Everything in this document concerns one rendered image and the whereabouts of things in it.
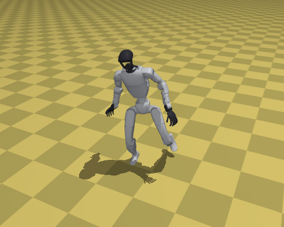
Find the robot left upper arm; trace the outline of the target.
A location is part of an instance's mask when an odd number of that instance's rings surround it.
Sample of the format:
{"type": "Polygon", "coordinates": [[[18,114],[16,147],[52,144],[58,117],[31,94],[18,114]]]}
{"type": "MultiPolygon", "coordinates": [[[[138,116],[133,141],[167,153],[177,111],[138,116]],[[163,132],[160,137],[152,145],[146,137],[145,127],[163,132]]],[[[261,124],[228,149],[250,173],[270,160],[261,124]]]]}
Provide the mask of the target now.
{"type": "Polygon", "coordinates": [[[151,67],[142,68],[142,74],[145,78],[153,80],[155,83],[158,83],[158,89],[164,90],[162,83],[165,82],[151,67]]]}

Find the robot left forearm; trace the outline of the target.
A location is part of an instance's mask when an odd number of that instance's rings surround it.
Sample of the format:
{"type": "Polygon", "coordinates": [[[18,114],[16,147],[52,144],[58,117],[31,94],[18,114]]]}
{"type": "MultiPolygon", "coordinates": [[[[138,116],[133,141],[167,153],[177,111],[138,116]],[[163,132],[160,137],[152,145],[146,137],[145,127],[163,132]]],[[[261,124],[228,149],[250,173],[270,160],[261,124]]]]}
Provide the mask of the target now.
{"type": "Polygon", "coordinates": [[[161,94],[162,94],[162,99],[163,99],[163,104],[167,106],[167,108],[171,108],[171,104],[170,104],[170,99],[169,99],[169,88],[167,86],[166,82],[162,83],[163,89],[161,94]]]}

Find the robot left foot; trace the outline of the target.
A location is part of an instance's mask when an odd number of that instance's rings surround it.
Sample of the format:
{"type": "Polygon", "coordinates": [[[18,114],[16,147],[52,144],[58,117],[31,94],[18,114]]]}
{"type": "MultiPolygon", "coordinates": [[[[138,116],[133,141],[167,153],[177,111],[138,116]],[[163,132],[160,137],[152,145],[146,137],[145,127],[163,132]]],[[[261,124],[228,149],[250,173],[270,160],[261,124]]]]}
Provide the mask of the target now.
{"type": "MultiPolygon", "coordinates": [[[[169,135],[171,135],[172,138],[173,138],[173,134],[172,133],[169,133],[169,135]]],[[[171,148],[172,151],[176,151],[177,150],[177,144],[176,144],[174,138],[173,138],[173,144],[170,145],[170,148],[171,148]]]]}

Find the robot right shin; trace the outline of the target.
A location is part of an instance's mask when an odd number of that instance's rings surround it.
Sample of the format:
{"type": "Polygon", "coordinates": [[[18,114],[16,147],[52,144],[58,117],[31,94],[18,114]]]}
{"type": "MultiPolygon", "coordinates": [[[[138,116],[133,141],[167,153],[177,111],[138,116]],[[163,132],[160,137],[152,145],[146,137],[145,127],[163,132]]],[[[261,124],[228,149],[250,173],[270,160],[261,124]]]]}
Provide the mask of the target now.
{"type": "Polygon", "coordinates": [[[137,156],[136,143],[135,143],[134,147],[128,147],[127,144],[126,144],[126,148],[132,155],[136,155],[137,156]]]}

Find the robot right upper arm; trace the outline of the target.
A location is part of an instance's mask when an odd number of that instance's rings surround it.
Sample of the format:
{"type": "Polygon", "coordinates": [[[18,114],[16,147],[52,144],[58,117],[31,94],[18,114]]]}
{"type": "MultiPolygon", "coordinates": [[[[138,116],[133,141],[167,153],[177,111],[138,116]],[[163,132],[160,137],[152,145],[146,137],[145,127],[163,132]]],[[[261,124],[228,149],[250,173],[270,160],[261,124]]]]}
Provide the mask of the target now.
{"type": "Polygon", "coordinates": [[[123,89],[122,89],[122,80],[121,80],[121,71],[122,70],[117,70],[115,72],[115,75],[114,75],[114,81],[115,81],[115,89],[114,89],[114,92],[117,93],[117,94],[121,94],[123,89]]]}

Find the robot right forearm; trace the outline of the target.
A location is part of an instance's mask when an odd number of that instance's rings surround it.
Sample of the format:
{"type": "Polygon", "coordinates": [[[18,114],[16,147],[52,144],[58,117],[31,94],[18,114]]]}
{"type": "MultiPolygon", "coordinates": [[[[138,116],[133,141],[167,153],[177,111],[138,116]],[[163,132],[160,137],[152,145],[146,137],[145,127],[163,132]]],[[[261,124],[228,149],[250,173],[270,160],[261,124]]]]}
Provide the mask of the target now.
{"type": "Polygon", "coordinates": [[[118,108],[120,96],[121,94],[117,94],[114,92],[113,103],[112,103],[114,104],[114,108],[118,108]]]}

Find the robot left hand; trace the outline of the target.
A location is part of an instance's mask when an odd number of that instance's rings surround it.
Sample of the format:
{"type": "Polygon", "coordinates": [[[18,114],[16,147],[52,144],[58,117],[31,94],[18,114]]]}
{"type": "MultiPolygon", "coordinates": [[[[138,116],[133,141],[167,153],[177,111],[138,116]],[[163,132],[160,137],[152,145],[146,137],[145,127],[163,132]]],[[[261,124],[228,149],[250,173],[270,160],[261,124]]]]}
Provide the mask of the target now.
{"type": "Polygon", "coordinates": [[[172,111],[172,107],[168,109],[167,106],[164,105],[164,108],[165,108],[167,115],[168,115],[166,122],[168,122],[168,119],[170,119],[170,126],[171,125],[174,126],[178,122],[178,119],[177,119],[175,113],[172,111]]]}

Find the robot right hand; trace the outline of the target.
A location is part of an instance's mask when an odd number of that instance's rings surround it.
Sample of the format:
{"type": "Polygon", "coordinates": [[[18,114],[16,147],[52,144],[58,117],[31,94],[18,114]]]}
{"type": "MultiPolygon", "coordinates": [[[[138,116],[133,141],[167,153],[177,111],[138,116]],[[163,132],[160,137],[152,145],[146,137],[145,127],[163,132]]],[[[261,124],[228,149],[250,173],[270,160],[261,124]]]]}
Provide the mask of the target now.
{"type": "MultiPolygon", "coordinates": [[[[107,115],[107,117],[108,117],[109,114],[111,114],[111,116],[112,116],[112,113],[113,113],[113,115],[114,115],[114,109],[115,109],[115,108],[114,108],[114,104],[111,104],[111,107],[106,110],[106,115],[107,115]]],[[[110,115],[109,115],[109,116],[110,116],[110,115]]]]}

